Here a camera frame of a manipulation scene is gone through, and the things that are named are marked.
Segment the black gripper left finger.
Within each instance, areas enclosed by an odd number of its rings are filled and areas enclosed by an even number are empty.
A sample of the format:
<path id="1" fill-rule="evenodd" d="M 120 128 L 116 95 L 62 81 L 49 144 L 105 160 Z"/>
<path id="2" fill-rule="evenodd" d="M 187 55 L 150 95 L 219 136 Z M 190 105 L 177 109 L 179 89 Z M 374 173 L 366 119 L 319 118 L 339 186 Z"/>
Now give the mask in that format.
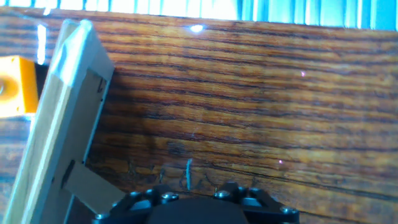
<path id="1" fill-rule="evenodd" d="M 153 209 L 179 199 L 168 185 L 156 185 L 145 192 L 131 192 L 113 203 L 110 211 L 97 214 L 92 224 L 145 223 Z"/>

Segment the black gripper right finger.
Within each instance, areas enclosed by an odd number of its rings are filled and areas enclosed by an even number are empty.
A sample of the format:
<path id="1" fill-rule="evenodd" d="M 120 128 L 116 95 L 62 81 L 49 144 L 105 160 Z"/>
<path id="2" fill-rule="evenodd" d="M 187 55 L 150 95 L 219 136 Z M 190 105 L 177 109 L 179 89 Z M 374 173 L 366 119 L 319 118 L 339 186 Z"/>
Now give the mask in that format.
<path id="1" fill-rule="evenodd" d="M 299 224 L 300 212 L 273 199 L 265 190 L 224 183 L 214 194 L 215 200 L 232 203 L 247 223 Z"/>

